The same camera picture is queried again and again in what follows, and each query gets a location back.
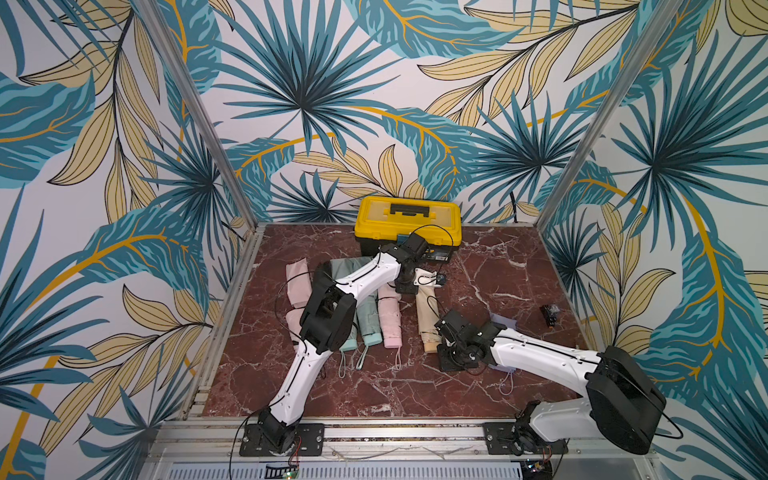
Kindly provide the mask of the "pink umbrella sleeve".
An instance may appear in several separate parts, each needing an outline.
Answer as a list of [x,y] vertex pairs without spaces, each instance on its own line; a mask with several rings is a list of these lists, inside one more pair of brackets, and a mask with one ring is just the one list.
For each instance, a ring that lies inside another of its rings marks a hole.
[[307,259],[301,258],[288,264],[285,271],[287,296],[290,304],[294,308],[305,307],[312,292]]

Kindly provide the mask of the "mint umbrella sleeve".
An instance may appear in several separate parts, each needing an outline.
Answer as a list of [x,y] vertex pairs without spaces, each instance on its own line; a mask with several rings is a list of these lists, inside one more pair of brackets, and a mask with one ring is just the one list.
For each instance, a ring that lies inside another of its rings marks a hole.
[[334,280],[339,281],[340,279],[363,268],[371,260],[371,257],[332,259],[330,261],[331,276]]

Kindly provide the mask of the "pink sleeved umbrella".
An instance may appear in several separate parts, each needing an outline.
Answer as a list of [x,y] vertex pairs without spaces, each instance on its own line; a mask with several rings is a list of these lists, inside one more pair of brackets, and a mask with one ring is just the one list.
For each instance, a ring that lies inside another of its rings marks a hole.
[[400,298],[401,295],[389,284],[378,289],[380,328],[384,347],[388,349],[400,349],[403,344]]

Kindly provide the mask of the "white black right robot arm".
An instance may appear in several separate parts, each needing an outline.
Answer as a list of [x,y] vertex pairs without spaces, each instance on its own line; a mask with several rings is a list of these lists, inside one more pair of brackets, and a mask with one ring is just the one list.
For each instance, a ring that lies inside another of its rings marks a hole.
[[645,455],[667,401],[625,350],[581,350],[526,335],[489,320],[477,326],[455,310],[437,320],[443,337],[441,362],[466,370],[489,367],[524,371],[575,392],[576,399],[530,402],[516,423],[545,443],[575,438],[604,439],[621,450]]

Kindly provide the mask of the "mint sleeved umbrella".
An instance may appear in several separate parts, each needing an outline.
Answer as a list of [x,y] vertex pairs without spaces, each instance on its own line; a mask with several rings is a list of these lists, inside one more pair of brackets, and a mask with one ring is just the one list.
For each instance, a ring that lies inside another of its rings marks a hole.
[[339,350],[341,352],[348,352],[353,351],[358,348],[358,333],[356,329],[352,329],[347,336],[346,340],[343,342]]
[[363,299],[357,308],[359,332],[366,346],[378,345],[383,341],[380,317],[375,296]]

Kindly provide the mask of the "beige sleeved umbrella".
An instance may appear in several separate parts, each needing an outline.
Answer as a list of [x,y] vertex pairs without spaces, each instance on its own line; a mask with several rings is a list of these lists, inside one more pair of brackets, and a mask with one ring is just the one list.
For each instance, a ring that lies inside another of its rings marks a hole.
[[439,320],[438,303],[432,286],[421,286],[416,295],[418,331],[424,351],[427,354],[437,352],[441,336],[435,325]]

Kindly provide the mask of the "lavender sleeved umbrella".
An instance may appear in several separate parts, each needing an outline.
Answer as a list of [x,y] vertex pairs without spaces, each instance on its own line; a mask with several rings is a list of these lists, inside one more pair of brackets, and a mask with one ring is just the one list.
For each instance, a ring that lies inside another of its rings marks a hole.
[[[504,316],[496,314],[496,313],[492,313],[490,315],[490,320],[492,322],[494,322],[494,323],[501,324],[501,325],[505,326],[507,329],[510,329],[510,330],[513,330],[513,331],[515,331],[516,327],[517,327],[517,321],[516,320],[504,317]],[[515,368],[514,367],[505,366],[505,365],[490,365],[490,368],[493,369],[493,370],[497,370],[497,371],[501,371],[501,372],[506,372],[506,373],[514,373],[515,372]]]

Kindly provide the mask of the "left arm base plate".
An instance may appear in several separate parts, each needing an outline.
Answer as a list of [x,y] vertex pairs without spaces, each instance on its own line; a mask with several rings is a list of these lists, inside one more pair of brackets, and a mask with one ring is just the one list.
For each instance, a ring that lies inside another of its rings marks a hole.
[[239,455],[242,457],[300,456],[318,457],[322,454],[325,425],[299,423],[296,426],[267,427],[249,424],[245,428]]

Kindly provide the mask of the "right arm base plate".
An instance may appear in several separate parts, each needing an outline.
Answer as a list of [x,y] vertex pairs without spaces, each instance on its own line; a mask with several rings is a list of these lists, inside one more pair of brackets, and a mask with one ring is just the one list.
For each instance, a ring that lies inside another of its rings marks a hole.
[[549,442],[523,422],[486,422],[483,437],[490,455],[535,456],[560,455],[568,452],[567,442]]

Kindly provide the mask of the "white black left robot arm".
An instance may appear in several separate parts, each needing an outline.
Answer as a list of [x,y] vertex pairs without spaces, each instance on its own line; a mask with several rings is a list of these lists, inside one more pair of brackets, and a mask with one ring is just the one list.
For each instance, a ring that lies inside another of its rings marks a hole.
[[315,271],[294,360],[275,397],[257,416],[270,451],[286,453],[293,445],[308,395],[326,360],[350,334],[358,303],[388,284],[413,287],[427,250],[427,241],[412,233],[401,244],[382,246],[368,263],[339,279],[325,266]]

